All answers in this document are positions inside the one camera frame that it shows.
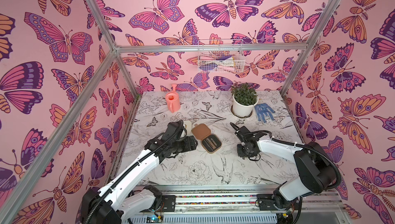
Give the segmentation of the long brown nail clipper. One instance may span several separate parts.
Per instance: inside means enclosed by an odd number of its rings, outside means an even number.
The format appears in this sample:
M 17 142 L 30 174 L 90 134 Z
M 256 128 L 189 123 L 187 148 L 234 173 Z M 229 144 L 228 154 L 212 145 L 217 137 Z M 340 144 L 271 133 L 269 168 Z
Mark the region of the long brown nail clipper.
M 206 139 L 205 141 L 206 141 L 207 147 L 208 147 L 210 150 L 214 151 L 214 150 L 217 149 L 217 144 L 216 144 L 216 142 L 213 142 L 211 139 Z

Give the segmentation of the dark brown clipper case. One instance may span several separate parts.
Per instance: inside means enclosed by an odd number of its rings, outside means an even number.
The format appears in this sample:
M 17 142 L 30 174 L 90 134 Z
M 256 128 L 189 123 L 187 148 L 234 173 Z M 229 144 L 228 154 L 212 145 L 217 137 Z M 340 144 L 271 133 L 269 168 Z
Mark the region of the dark brown clipper case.
M 218 151 L 222 147 L 222 142 L 220 139 L 211 132 L 210 128 L 205 124 L 198 124 L 191 130 L 192 134 L 195 136 L 197 140 L 201 142 L 202 147 L 209 153 L 213 154 Z M 213 142 L 216 142 L 217 149 L 212 151 L 207 147 L 206 139 L 211 139 Z

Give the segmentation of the cream clipper case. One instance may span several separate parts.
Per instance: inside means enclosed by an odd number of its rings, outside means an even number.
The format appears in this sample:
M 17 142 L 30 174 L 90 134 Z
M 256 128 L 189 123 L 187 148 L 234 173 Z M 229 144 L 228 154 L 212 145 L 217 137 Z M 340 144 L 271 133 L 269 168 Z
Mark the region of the cream clipper case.
M 186 121 L 183 121 L 183 126 L 185 128 L 185 131 L 183 131 L 182 136 L 184 137 L 184 136 L 192 135 L 192 132 L 191 132 L 192 123 L 190 121 L 186 120 Z

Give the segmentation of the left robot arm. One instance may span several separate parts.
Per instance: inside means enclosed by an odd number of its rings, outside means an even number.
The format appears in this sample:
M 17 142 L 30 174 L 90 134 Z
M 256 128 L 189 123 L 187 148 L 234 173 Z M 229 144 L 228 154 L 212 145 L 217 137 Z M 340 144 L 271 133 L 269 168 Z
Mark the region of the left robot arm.
M 80 224 L 123 224 L 142 211 L 173 211 L 174 197 L 164 196 L 153 185 L 136 190 L 137 184 L 165 159 L 196 150 L 198 142 L 187 134 L 182 120 L 170 122 L 165 132 L 150 139 L 139 156 L 102 188 L 88 190 L 81 201 Z

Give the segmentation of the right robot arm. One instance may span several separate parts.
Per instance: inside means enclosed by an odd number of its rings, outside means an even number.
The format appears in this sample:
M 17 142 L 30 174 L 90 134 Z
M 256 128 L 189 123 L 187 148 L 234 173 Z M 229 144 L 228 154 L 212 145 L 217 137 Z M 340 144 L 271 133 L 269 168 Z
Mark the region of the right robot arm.
M 256 204 L 263 210 L 288 211 L 300 207 L 302 197 L 337 188 L 342 175 L 324 149 L 315 142 L 308 144 L 287 142 L 274 138 L 267 130 L 249 131 L 245 126 L 231 124 L 240 140 L 237 153 L 240 158 L 255 161 L 262 153 L 273 154 L 296 165 L 298 175 L 274 190 L 260 194 Z

